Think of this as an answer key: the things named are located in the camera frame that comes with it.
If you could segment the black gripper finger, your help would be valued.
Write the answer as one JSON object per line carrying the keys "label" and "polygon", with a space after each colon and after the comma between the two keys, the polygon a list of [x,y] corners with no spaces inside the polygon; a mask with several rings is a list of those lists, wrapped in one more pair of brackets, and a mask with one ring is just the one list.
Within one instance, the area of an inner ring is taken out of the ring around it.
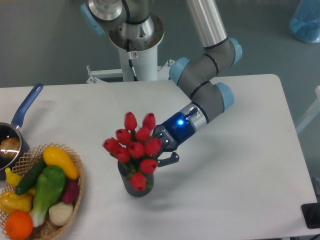
{"label": "black gripper finger", "polygon": [[157,166],[158,167],[165,167],[171,164],[178,163],[180,160],[180,156],[176,152],[172,152],[170,157],[164,158],[164,159],[159,159],[157,161]]}

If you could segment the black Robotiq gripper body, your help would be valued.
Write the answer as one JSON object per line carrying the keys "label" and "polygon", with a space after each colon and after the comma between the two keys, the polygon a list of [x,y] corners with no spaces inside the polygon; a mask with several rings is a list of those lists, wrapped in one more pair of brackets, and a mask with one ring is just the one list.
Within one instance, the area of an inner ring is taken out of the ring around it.
{"label": "black Robotiq gripper body", "polygon": [[195,134],[196,129],[189,119],[191,116],[191,112],[187,114],[177,112],[162,124],[155,126],[152,136],[160,139],[162,143],[157,157],[164,152],[177,150],[183,142]]}

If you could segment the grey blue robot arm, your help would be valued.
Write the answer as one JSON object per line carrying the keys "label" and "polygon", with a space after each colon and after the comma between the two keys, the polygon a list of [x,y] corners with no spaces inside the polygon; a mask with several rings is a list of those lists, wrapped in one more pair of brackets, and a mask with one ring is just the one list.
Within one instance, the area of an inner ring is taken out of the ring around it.
{"label": "grey blue robot arm", "polygon": [[[178,146],[234,103],[232,90],[211,80],[242,56],[240,44],[227,36],[215,1],[188,0],[186,5],[204,53],[194,61],[182,57],[168,64],[169,79],[190,103],[154,130],[162,141],[161,151],[171,153],[169,158],[158,160],[159,167],[178,162]],[[149,1],[87,0],[80,10],[96,33],[108,33],[117,47],[125,82],[159,79],[158,45],[164,37],[164,26],[150,12]]]}

